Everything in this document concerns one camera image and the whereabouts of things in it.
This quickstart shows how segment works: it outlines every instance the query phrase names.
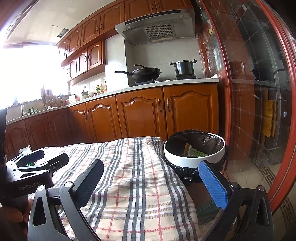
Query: blue gripper pad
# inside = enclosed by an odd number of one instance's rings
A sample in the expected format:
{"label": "blue gripper pad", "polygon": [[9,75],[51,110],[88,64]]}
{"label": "blue gripper pad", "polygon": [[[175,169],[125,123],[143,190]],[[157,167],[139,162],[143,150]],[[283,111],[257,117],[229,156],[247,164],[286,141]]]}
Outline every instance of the blue gripper pad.
{"label": "blue gripper pad", "polygon": [[224,210],[228,203],[226,189],[204,161],[200,162],[198,173],[216,206]]}

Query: white countertop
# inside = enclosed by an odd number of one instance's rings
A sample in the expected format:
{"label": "white countertop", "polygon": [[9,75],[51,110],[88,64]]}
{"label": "white countertop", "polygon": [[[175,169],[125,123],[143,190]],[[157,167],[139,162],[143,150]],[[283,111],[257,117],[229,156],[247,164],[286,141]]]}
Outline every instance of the white countertop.
{"label": "white countertop", "polygon": [[210,79],[188,79],[188,80],[170,80],[170,81],[162,81],[162,82],[157,82],[157,83],[151,83],[151,84],[145,84],[145,85],[137,85],[137,86],[132,86],[132,87],[128,87],[125,89],[120,89],[120,90],[116,90],[116,91],[111,91],[111,92],[107,92],[104,94],[100,94],[100,95],[96,95],[90,98],[86,98],[84,100],[80,100],[77,101],[75,103],[71,103],[69,105],[65,105],[65,106],[60,106],[60,107],[56,107],[56,108],[52,108],[49,110],[42,110],[42,111],[38,111],[34,114],[30,114],[30,115],[25,115],[13,120],[10,120],[8,122],[6,122],[6,125],[9,125],[11,123],[14,123],[16,121],[21,121],[25,118],[28,117],[32,117],[38,114],[44,114],[50,111],[54,111],[54,110],[59,110],[59,109],[64,109],[64,108],[68,108],[77,104],[82,104],[91,100],[96,100],[99,98],[104,98],[107,96],[111,96],[111,95],[116,95],[119,93],[124,93],[124,92],[129,92],[129,91],[135,91],[135,90],[141,90],[141,89],[147,89],[147,88],[152,88],[152,87],[162,87],[162,86],[167,86],[167,85],[180,85],[180,84],[197,84],[197,83],[219,83],[219,79],[215,79],[215,78],[210,78]]}

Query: plaid tablecloth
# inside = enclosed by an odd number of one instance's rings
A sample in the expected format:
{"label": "plaid tablecloth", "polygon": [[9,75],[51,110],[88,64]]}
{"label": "plaid tablecloth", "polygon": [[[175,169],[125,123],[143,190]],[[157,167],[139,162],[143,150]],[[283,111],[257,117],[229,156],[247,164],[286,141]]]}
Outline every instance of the plaid tablecloth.
{"label": "plaid tablecloth", "polygon": [[[74,181],[93,160],[103,161],[104,174],[88,204],[81,208],[101,240],[197,240],[195,205],[163,161],[163,144],[156,137],[139,137],[49,147],[44,152],[46,157],[69,155],[68,165],[53,176],[54,187]],[[59,214],[73,239],[64,211],[60,209]]]}

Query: garbage bag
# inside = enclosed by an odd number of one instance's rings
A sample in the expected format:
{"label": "garbage bag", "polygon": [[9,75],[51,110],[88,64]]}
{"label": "garbage bag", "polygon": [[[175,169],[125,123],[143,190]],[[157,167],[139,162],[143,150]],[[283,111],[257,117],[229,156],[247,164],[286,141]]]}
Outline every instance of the garbage bag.
{"label": "garbage bag", "polygon": [[[198,130],[180,131],[170,136],[166,142],[166,149],[168,152],[176,155],[183,156],[183,151],[186,143],[190,144],[194,149],[206,153],[208,155],[214,154],[222,149],[223,141],[214,135],[208,134]],[[210,163],[214,170],[220,172],[228,157],[228,146],[225,146],[225,153],[221,160],[216,163]],[[170,163],[166,158],[165,162],[170,166],[175,173],[179,176],[185,186],[189,186],[192,182],[201,183],[202,180],[198,173],[198,167],[180,167]]]}

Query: window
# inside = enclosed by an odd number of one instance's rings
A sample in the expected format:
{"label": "window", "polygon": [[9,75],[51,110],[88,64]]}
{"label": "window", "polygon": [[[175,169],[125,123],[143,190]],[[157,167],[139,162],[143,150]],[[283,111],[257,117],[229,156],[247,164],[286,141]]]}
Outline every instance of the window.
{"label": "window", "polygon": [[67,94],[58,61],[58,47],[27,45],[0,49],[0,109],[17,102],[41,99],[41,88]]}

